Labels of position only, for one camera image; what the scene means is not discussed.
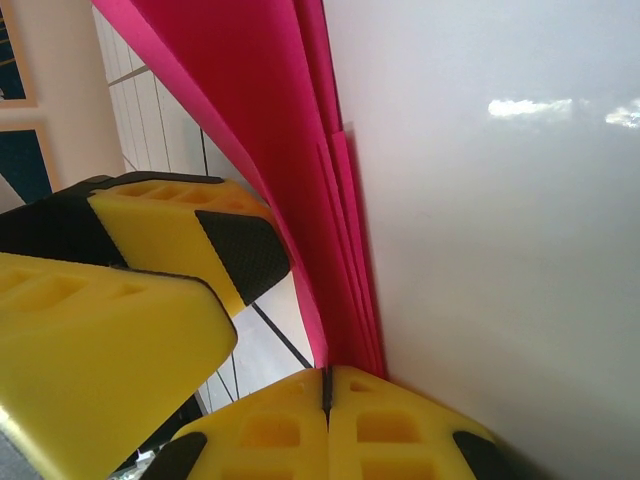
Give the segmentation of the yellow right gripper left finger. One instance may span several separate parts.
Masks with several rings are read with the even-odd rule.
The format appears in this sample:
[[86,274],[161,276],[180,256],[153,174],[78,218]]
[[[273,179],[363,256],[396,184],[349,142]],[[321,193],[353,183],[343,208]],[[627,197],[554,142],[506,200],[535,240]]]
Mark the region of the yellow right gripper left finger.
[[323,371],[306,369],[176,432],[122,479],[327,479]]

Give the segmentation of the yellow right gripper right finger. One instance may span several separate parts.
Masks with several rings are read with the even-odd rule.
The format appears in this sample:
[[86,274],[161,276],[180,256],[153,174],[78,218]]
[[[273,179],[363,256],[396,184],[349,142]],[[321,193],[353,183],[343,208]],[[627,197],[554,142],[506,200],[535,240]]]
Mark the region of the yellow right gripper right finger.
[[327,369],[331,479],[531,479],[497,436],[354,367]]

